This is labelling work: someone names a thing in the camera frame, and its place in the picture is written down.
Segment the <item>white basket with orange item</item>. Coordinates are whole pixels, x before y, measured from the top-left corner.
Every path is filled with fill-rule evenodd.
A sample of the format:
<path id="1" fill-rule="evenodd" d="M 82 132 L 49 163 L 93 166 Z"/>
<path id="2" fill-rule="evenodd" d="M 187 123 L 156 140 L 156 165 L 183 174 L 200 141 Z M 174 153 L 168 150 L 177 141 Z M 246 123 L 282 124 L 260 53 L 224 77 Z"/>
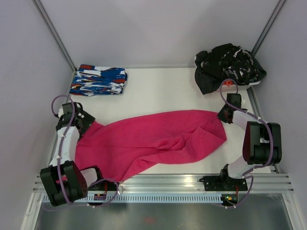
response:
<path id="1" fill-rule="evenodd" d="M 260 84 L 260 81 L 252 82 L 248 85 L 238 85 L 238 90 L 247 90 L 248 88 Z M 233 82 L 230 82 L 229 80 L 226 81 L 226 83 L 222 86 L 222 91 L 236 91 L 236 86 Z"/>

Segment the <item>black patterned clothes pile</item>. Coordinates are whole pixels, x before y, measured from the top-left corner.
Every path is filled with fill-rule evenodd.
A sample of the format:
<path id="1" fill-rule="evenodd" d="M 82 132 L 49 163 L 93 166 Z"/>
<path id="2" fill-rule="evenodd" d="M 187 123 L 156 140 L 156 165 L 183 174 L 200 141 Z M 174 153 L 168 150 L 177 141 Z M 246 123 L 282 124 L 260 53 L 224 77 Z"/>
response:
<path id="1" fill-rule="evenodd" d="M 267 75 L 251 52 L 231 43 L 199 52 L 194 62 L 195 82 L 203 95 L 218 90 L 224 80 L 232 79 L 245 86 Z"/>

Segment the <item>right frame post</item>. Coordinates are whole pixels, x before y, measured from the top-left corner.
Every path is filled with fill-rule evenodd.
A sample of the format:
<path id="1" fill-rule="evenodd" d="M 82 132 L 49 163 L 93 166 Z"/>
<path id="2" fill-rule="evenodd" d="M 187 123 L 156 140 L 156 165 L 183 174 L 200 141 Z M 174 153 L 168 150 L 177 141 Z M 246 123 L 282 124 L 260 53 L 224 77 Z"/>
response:
<path id="1" fill-rule="evenodd" d="M 272 29 L 274 23 L 276 22 L 278 16 L 280 15 L 281 11 L 283 10 L 287 0 L 278 0 L 273 11 L 271 12 L 265 26 L 263 27 L 251 53 L 253 56 L 256 56 L 258 51 L 260 50 L 262 44 L 264 43 L 267 35 L 269 34 L 270 30 Z"/>

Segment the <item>frame post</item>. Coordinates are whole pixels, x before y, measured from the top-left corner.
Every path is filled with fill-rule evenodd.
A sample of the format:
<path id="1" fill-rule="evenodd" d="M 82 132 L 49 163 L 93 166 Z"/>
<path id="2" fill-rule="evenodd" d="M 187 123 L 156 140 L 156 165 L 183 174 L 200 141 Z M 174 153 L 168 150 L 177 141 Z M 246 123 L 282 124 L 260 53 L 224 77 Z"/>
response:
<path id="1" fill-rule="evenodd" d="M 260 50 L 262 44 L 264 43 L 267 35 L 269 34 L 270 30 L 272 29 L 274 23 L 276 22 L 278 16 L 280 15 L 281 11 L 283 10 L 287 0 L 278 0 L 273 11 L 271 12 L 265 26 L 263 27 L 251 53 L 253 56 L 256 56 L 258 51 Z"/>
<path id="2" fill-rule="evenodd" d="M 48 12 L 46 11 L 46 8 L 44 7 L 43 3 L 41 0 L 32 0 L 32 3 L 34 4 L 35 8 L 37 9 L 38 13 L 40 14 L 42 20 L 44 21 L 47 29 L 49 30 L 52 38 L 57 44 L 57 47 L 60 50 L 60 53 L 63 55 L 65 61 L 69 65 L 70 69 L 75 72 L 76 71 L 76 66 L 70 57 L 60 35 L 58 34 Z"/>

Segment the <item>left frame post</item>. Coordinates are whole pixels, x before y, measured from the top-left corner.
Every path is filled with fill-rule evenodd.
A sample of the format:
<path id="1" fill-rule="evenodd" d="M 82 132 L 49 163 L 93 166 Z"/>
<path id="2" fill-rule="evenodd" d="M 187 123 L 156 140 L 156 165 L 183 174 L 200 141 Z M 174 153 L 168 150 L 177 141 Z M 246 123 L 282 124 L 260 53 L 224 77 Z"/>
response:
<path id="1" fill-rule="evenodd" d="M 60 35 L 58 34 L 48 12 L 46 11 L 46 8 L 44 7 L 43 3 L 41 0 L 32 0 L 32 3 L 34 4 L 35 8 L 37 9 L 38 13 L 40 14 L 42 20 L 44 21 L 47 29 L 49 30 L 52 38 L 57 44 L 57 47 L 60 50 L 60 53 L 63 55 L 65 61 L 69 65 L 70 69 L 75 72 L 76 71 L 76 66 L 70 57 Z"/>

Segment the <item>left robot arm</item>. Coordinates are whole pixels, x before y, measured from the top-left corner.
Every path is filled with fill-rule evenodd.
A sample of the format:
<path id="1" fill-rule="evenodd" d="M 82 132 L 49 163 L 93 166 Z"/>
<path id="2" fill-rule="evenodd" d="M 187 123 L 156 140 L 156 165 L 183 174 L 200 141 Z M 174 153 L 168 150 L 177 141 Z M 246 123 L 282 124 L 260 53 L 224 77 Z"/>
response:
<path id="1" fill-rule="evenodd" d="M 79 169 L 75 163 L 77 143 L 95 118 L 83 110 L 81 103 L 65 103 L 56 114 L 57 143 L 48 167 L 40 178 L 52 206 L 72 203 L 87 197 L 88 188 L 100 190 L 104 178 L 96 166 Z"/>

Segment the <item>pink trousers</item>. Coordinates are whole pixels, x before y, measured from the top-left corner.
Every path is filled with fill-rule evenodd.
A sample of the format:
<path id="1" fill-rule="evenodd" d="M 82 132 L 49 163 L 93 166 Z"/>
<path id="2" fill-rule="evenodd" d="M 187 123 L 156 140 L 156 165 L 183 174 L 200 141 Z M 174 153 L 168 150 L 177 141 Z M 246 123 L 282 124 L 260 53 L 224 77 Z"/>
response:
<path id="1" fill-rule="evenodd" d="M 78 141 L 79 169 L 96 166 L 104 178 L 125 181 L 157 164 L 200 161 L 227 140 L 217 114 L 182 110 L 94 122 Z"/>

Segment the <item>folded blue patterned trousers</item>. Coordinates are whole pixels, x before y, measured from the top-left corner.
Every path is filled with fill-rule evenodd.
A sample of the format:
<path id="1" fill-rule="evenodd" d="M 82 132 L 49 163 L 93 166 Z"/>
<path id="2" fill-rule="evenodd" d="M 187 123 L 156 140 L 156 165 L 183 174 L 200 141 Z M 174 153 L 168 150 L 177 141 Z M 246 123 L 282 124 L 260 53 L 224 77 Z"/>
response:
<path id="1" fill-rule="evenodd" d="M 72 80 L 70 94 L 88 97 L 122 94 L 127 81 L 124 68 L 81 64 Z"/>

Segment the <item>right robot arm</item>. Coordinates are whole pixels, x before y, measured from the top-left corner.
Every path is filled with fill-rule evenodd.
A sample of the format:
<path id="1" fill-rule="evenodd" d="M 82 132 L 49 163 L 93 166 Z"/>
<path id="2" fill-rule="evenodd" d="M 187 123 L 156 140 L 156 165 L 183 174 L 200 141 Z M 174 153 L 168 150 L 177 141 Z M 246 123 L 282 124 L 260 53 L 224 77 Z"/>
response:
<path id="1" fill-rule="evenodd" d="M 245 131 L 242 156 L 224 167 L 225 173 L 219 177 L 219 185 L 225 190 L 236 184 L 254 169 L 280 163 L 282 159 L 281 126 L 268 123 L 241 108 L 242 97 L 239 93 L 228 93 L 222 98 L 225 105 L 217 118 L 228 124 L 235 124 Z"/>

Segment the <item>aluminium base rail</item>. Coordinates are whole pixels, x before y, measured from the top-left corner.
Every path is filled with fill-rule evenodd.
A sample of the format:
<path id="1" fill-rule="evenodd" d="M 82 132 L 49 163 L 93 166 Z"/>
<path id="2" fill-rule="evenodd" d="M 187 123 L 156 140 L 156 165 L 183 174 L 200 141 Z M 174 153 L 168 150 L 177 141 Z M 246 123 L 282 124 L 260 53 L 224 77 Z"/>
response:
<path id="1" fill-rule="evenodd" d="M 294 189 L 287 174 L 254 173 L 252 193 L 293 193 Z M 236 192 L 236 186 L 225 189 L 201 182 L 202 174 L 139 174 L 119 184 L 121 193 L 227 193 Z"/>

